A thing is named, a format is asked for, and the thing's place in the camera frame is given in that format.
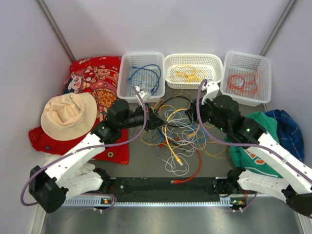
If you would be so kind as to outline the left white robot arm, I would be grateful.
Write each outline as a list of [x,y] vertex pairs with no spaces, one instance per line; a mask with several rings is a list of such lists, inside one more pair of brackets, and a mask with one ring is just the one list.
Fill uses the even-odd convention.
[[84,175],[74,177],[75,172],[107,148],[118,146],[123,129],[140,126],[148,131],[162,127],[166,121],[159,117],[150,104],[140,104],[134,111],[123,99],[113,102],[106,118],[94,127],[86,137],[59,159],[44,167],[36,166],[30,171],[30,178],[23,188],[48,214],[77,195],[97,190],[109,191],[109,176],[93,169]]

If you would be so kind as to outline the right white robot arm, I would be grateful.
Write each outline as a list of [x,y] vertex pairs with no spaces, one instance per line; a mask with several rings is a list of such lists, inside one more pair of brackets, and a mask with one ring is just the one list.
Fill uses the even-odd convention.
[[209,122],[228,138],[224,145],[243,148],[267,163],[280,178],[260,175],[249,169],[238,169],[227,182],[233,193],[250,190],[275,197],[308,218],[312,216],[312,170],[283,148],[254,119],[241,115],[231,97],[220,95],[213,100],[196,98],[185,114],[200,127]]

